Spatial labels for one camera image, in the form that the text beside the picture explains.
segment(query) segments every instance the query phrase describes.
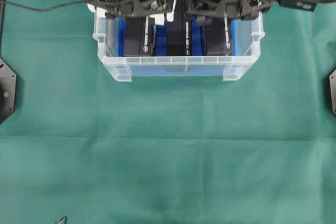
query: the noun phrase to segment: plastic container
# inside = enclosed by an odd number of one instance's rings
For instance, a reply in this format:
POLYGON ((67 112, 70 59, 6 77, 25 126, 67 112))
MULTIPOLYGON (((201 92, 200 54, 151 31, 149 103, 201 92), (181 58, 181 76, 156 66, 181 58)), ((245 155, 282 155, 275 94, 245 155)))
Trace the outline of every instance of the plastic container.
POLYGON ((131 82, 134 76, 223 76, 223 81, 236 81, 259 59, 265 33, 262 14, 233 23, 234 56, 118 57, 120 21, 97 16, 93 38, 101 63, 117 81, 131 82))

